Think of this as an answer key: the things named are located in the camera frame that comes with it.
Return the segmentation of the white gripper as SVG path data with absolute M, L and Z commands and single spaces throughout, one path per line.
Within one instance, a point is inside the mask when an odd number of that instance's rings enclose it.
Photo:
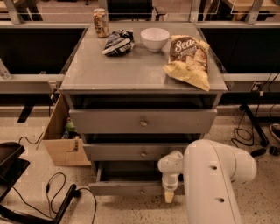
M 179 177 L 178 176 L 163 176 L 162 185 L 165 189 L 164 199 L 166 203 L 171 204 L 174 198 L 174 191 L 178 188 Z

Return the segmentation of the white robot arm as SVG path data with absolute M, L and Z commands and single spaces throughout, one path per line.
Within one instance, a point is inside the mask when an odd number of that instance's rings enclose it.
M 233 189 L 256 176 L 256 161 L 245 150 L 212 140 L 190 143 L 157 162 L 165 201 L 171 203 L 183 177 L 188 224 L 242 224 Z

